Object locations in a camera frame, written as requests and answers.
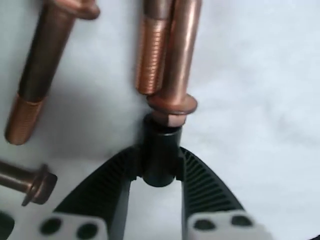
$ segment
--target white surface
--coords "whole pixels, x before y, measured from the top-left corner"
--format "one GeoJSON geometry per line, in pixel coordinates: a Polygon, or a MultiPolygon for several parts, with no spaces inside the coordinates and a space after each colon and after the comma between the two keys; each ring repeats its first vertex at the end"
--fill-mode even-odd
{"type": "MultiPolygon", "coordinates": [[[[100,0],[97,21],[77,21],[31,140],[0,138],[0,157],[59,177],[47,205],[0,209],[22,218],[53,209],[89,173],[133,143],[147,107],[133,89],[140,0],[100,0]]],[[[38,0],[0,1],[0,129],[24,67],[38,0]]],[[[279,240],[320,233],[320,2],[204,0],[182,145],[206,162],[279,240]]],[[[126,240],[180,239],[180,184],[134,182],[126,240]]]]}
{"type": "Polygon", "coordinates": [[[77,232],[85,224],[93,224],[97,228],[96,235],[90,240],[108,240],[107,226],[101,218],[48,211],[30,212],[27,217],[17,220],[8,240],[79,240],[77,232]],[[42,225],[50,219],[60,219],[60,227],[54,234],[41,234],[42,225]]]}

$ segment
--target ribbed grip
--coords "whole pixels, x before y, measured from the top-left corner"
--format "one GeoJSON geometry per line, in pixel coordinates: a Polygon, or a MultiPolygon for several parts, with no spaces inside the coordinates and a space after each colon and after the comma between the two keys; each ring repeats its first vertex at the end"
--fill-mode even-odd
{"type": "Polygon", "coordinates": [[[22,145],[30,138],[43,103],[44,100],[28,102],[16,96],[5,130],[9,143],[22,145]]]}
{"type": "Polygon", "coordinates": [[[169,24],[168,20],[142,19],[135,80],[140,94],[151,95],[161,87],[169,24]]]}
{"type": "Polygon", "coordinates": [[[198,157],[181,147],[183,163],[184,216],[229,210],[243,210],[221,179],[198,157]]]}
{"type": "Polygon", "coordinates": [[[135,157],[133,147],[113,156],[78,185],[55,212],[100,217],[110,240],[122,240],[129,200],[130,179],[126,166],[135,157]]]}

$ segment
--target hole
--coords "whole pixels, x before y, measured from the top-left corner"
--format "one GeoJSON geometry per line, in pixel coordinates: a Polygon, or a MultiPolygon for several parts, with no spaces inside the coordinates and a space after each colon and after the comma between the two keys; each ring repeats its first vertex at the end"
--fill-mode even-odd
{"type": "Polygon", "coordinates": [[[216,229],[216,226],[214,225],[214,223],[207,219],[197,220],[194,223],[193,227],[197,230],[202,230],[202,231],[216,229]]]}
{"type": "Polygon", "coordinates": [[[76,236],[81,240],[92,239],[97,235],[98,227],[94,223],[86,223],[79,227],[76,236]]]}
{"type": "Polygon", "coordinates": [[[56,233],[61,227],[62,221],[60,218],[53,217],[46,220],[40,227],[40,232],[43,235],[52,235],[56,233]]]}
{"type": "Polygon", "coordinates": [[[232,217],[231,224],[234,226],[240,226],[240,227],[252,227],[253,223],[252,221],[243,215],[236,215],[232,217]]]}

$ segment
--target copper bolt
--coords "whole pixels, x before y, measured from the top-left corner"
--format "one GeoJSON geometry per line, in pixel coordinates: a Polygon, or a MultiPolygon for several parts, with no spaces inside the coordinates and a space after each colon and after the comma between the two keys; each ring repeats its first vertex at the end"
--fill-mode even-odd
{"type": "Polygon", "coordinates": [[[169,127],[184,124],[186,115],[197,108],[197,101],[187,94],[188,80],[202,0],[176,0],[165,58],[161,90],[148,96],[155,110],[154,120],[169,127]]]}
{"type": "Polygon", "coordinates": [[[161,87],[173,0],[143,0],[135,87],[151,95],[161,87]]]}
{"type": "Polygon", "coordinates": [[[6,140],[24,144],[34,129],[76,18],[100,14],[95,0],[45,0],[5,130],[6,140]]]}
{"type": "Polygon", "coordinates": [[[57,176],[48,172],[46,165],[31,172],[0,161],[0,185],[25,193],[22,206],[30,202],[45,204],[53,192],[57,176]]]}

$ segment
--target bolt head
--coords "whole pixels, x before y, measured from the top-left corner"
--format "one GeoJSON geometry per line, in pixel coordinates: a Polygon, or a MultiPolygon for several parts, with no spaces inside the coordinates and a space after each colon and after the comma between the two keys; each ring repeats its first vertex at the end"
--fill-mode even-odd
{"type": "Polygon", "coordinates": [[[76,18],[94,20],[100,15],[95,0],[51,0],[58,7],[75,15],[76,18]]]}

